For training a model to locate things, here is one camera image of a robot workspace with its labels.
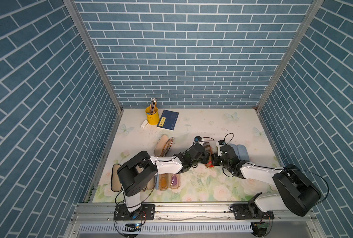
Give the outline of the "blue case yellow glasses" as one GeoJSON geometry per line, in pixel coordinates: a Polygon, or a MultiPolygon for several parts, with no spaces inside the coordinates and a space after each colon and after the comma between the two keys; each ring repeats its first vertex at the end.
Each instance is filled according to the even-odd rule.
{"type": "Polygon", "coordinates": [[[240,157],[239,157],[239,151],[237,146],[235,144],[229,144],[229,146],[230,146],[230,150],[228,152],[229,157],[231,159],[239,160],[240,157]]]}

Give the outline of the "plaid case red glasses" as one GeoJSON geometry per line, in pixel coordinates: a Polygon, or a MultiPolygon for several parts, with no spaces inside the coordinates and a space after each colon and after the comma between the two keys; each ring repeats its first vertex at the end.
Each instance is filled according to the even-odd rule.
{"type": "Polygon", "coordinates": [[[203,142],[203,147],[205,149],[205,152],[204,158],[202,159],[202,163],[206,166],[206,168],[212,169],[214,168],[212,159],[213,149],[208,141],[203,142]]]}

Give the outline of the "blue case white glasses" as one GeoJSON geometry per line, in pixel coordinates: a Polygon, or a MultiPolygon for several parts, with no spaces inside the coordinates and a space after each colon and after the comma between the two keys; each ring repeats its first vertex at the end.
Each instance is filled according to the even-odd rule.
{"type": "Polygon", "coordinates": [[[236,146],[236,148],[237,148],[238,157],[240,160],[250,161],[247,148],[244,145],[239,144],[236,146]]]}

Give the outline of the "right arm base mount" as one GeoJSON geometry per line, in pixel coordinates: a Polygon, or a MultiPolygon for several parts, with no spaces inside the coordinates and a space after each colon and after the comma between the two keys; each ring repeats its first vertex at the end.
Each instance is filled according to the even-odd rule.
{"type": "Polygon", "coordinates": [[[237,203],[230,206],[236,220],[272,220],[275,218],[272,211],[263,212],[255,204],[237,203]]]}

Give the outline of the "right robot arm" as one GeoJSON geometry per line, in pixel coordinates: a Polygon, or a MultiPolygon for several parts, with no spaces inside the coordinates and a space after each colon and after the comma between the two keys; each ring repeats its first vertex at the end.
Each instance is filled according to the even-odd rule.
{"type": "Polygon", "coordinates": [[[267,183],[276,189],[271,193],[258,191],[250,199],[248,210],[253,216],[261,212],[284,210],[303,217],[321,201],[320,190],[297,166],[288,164],[271,168],[256,165],[249,161],[244,146],[234,148],[231,144],[220,145],[218,152],[212,155],[212,163],[221,166],[230,176],[267,183]]]}

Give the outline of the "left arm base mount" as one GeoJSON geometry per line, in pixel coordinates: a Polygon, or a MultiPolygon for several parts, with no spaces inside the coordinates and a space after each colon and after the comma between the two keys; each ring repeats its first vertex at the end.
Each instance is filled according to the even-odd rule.
{"type": "Polygon", "coordinates": [[[116,207],[114,212],[114,219],[117,221],[144,221],[154,220],[155,205],[143,204],[138,209],[130,212],[125,204],[120,204],[116,207]]]}

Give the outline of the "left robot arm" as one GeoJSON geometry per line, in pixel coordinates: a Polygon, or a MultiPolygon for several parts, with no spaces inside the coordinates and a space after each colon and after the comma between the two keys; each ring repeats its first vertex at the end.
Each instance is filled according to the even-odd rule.
{"type": "Polygon", "coordinates": [[[118,170],[117,175],[124,193],[125,206],[133,213],[141,209],[144,200],[140,191],[151,179],[162,174],[182,174],[208,162],[210,153],[201,143],[195,143],[183,153],[171,157],[156,157],[141,151],[118,170]]]}

